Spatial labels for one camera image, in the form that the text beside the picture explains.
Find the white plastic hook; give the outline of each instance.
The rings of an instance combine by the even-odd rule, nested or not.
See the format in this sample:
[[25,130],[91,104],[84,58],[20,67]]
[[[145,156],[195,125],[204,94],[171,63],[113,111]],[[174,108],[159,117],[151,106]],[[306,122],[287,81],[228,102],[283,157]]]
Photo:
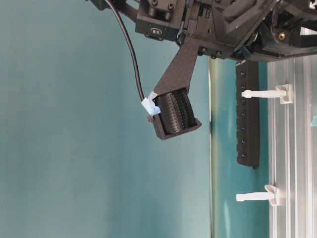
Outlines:
[[246,90],[241,93],[245,98],[280,98],[281,104],[294,103],[294,90],[292,84],[278,85],[276,90],[251,91]]
[[273,185],[265,185],[264,188],[267,192],[252,192],[246,194],[237,194],[236,200],[238,202],[268,200],[272,206],[280,204],[279,189]]

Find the screw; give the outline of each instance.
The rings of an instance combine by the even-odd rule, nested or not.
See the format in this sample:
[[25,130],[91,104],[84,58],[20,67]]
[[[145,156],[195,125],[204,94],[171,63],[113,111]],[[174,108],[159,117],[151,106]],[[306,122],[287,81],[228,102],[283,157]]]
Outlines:
[[285,38],[286,38],[285,33],[284,33],[284,32],[279,33],[278,38],[279,38],[281,41],[285,40]]
[[168,9],[169,9],[169,10],[173,10],[173,9],[174,9],[174,4],[170,3],[170,4],[168,5]]

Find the metal hex bolt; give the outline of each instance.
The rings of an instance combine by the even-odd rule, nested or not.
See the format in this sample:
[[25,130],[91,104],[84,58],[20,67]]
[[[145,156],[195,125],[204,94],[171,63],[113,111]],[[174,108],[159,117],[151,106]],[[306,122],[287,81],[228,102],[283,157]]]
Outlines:
[[170,4],[168,5],[168,9],[169,9],[169,10],[173,10],[173,9],[174,9],[174,4],[170,3]]

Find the white plastic clip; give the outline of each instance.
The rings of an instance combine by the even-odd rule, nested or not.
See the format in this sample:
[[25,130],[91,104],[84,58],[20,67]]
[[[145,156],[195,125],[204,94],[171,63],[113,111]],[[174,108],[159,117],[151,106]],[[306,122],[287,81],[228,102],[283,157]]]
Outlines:
[[141,102],[142,106],[147,110],[147,112],[154,116],[156,114],[160,113],[159,107],[155,106],[155,103],[153,102],[153,99],[157,96],[157,94],[152,91],[147,98],[144,98],[144,100]]
[[279,189],[273,185],[265,185],[264,188],[267,192],[253,192],[246,194],[237,194],[236,200],[238,202],[268,200],[272,206],[280,205]]
[[245,98],[280,98],[281,104],[294,103],[294,90],[292,84],[278,85],[276,90],[242,92],[241,96]]

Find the brass nut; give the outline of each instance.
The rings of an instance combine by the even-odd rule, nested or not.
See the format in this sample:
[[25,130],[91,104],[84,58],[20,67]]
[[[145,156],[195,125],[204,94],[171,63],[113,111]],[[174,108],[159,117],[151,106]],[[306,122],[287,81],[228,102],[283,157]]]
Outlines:
[[285,33],[284,33],[284,32],[279,33],[278,38],[279,38],[281,41],[285,40],[285,38],[286,38]]

